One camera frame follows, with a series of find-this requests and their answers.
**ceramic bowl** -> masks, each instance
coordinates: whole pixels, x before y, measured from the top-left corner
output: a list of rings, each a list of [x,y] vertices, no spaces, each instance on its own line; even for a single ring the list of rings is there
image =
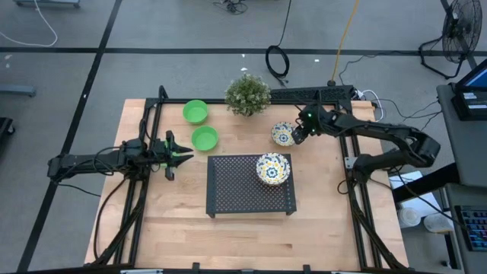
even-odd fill
[[[271,186],[284,183],[291,173],[288,159],[279,153],[266,153],[257,161],[257,175],[262,182]]]
[[[290,122],[276,123],[271,130],[272,140],[281,146],[294,145],[294,139],[291,136],[293,130],[294,127]]]

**concrete floor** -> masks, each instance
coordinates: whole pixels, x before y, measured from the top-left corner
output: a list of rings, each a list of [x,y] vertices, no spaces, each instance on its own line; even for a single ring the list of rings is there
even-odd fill
[[[59,35],[55,47],[98,47],[114,2],[84,0],[79,10],[71,6],[41,7]],[[244,49],[266,48],[279,41],[287,1],[248,0],[248,11],[238,16],[217,9],[211,2],[123,0],[108,47]],[[282,48],[336,49],[353,2],[293,2]],[[359,6],[345,48],[416,50],[420,43],[441,34],[443,19],[439,0],[409,0],[400,6],[395,2],[368,0]],[[0,31],[31,43],[52,40],[52,34],[35,10],[19,8],[10,1],[0,2]],[[0,37],[0,46],[18,45]],[[481,40],[477,49],[486,50],[487,40]],[[339,70],[347,61],[358,57],[342,56]],[[290,55],[289,58],[290,88],[326,85],[335,61],[331,55]],[[17,127],[0,157],[0,272],[17,268],[49,182],[46,163],[61,150],[93,60],[92,53],[0,52],[1,83],[37,87],[34,98],[0,95],[0,116],[13,118]],[[443,57],[428,58],[428,61],[445,71],[455,69]],[[72,153],[97,151],[113,144],[125,99],[155,97],[160,84],[170,97],[223,97],[231,80],[242,74],[242,68],[261,75],[271,88],[279,88],[279,83],[267,71],[264,55],[260,54],[245,57],[241,54],[104,54]],[[465,65],[454,81],[468,71]],[[419,57],[412,56],[364,59],[350,65],[343,80],[360,90],[371,89],[379,97],[396,101],[406,114],[435,100],[435,87],[448,83],[425,70],[419,64]],[[384,122],[402,121],[392,104],[384,102],[384,109],[387,112]],[[439,110],[439,106],[434,105],[425,113],[434,110]],[[421,128],[426,120],[411,119],[406,124]],[[433,119],[425,131],[442,145],[434,167],[423,170],[428,173],[452,162],[453,156],[441,116]],[[70,179],[69,183],[99,193],[103,177],[84,175]],[[30,270],[81,266],[97,205],[96,197],[73,189],[58,189]],[[432,272],[461,272],[439,265],[440,260],[447,259],[442,236],[428,234],[421,228],[405,230],[403,236],[412,267]]]

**green plant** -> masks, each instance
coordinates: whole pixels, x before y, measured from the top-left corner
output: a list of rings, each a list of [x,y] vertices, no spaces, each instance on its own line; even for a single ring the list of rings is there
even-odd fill
[[[260,77],[243,74],[225,91],[225,102],[235,115],[261,113],[270,104],[271,89]]]

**fan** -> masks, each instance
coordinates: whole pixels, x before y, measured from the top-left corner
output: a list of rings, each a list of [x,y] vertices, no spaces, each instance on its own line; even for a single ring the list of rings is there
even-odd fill
[[[419,55],[423,66],[443,75],[445,79],[450,79],[458,75],[463,61],[473,52],[479,42],[480,31],[482,30],[482,7],[479,0],[454,0],[446,12],[447,16],[444,19],[441,37],[423,43],[419,47]],[[448,61],[458,64],[454,76],[445,75],[425,63],[423,47],[433,44],[429,49],[431,50],[440,40],[442,40],[444,57]]]

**green bowl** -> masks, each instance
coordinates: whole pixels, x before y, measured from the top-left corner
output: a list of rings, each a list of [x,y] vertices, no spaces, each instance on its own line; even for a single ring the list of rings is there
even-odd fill
[[[208,116],[208,107],[202,100],[191,100],[184,105],[183,116],[192,124],[203,123]]]
[[[218,132],[211,126],[200,126],[191,135],[191,142],[199,151],[208,151],[216,146]]]

